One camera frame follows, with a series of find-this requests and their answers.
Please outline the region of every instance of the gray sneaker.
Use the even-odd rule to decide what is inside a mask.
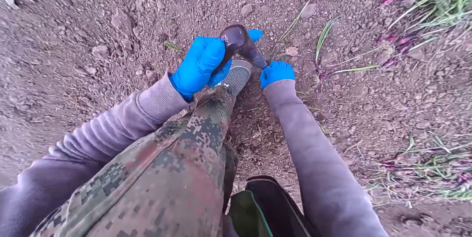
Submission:
[[[226,76],[218,85],[228,87],[229,92],[236,98],[251,77],[252,65],[246,60],[233,59]]]

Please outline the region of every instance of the camouflage pants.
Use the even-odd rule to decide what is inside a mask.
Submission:
[[[234,154],[222,146],[233,106],[226,88],[210,89],[192,114],[117,155],[32,235],[220,235],[234,180],[225,169],[236,169]]]

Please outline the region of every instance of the hand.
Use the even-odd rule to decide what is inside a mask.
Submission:
[[[249,30],[248,33],[254,42],[263,35],[261,30]],[[228,75],[231,60],[220,71],[211,74],[224,55],[225,44],[220,38],[196,37],[180,67],[170,75],[170,83],[184,99],[191,100],[205,85],[213,87]]]
[[[270,63],[270,66],[267,66],[263,69],[260,79],[261,88],[264,89],[270,83],[276,82],[278,80],[295,80],[295,74],[290,64],[286,64],[284,61],[273,61]]]

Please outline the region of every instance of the shoe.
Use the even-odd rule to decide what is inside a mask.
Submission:
[[[217,85],[226,86],[234,98],[244,88],[249,81],[252,72],[252,65],[246,60],[233,59],[229,68],[228,76],[226,76]]]

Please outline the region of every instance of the field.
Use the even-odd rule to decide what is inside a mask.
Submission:
[[[0,188],[65,133],[175,71],[195,36],[217,36],[239,23],[264,31],[258,45],[270,59],[292,64],[298,96],[372,196],[391,236],[471,236],[467,22],[392,65],[320,80],[396,56],[398,46],[378,40],[418,0],[382,1],[311,0],[280,40],[308,0],[0,0]],[[316,63],[318,39],[336,17]],[[239,152],[233,189],[269,174],[301,203],[259,73],[231,118],[228,138]]]

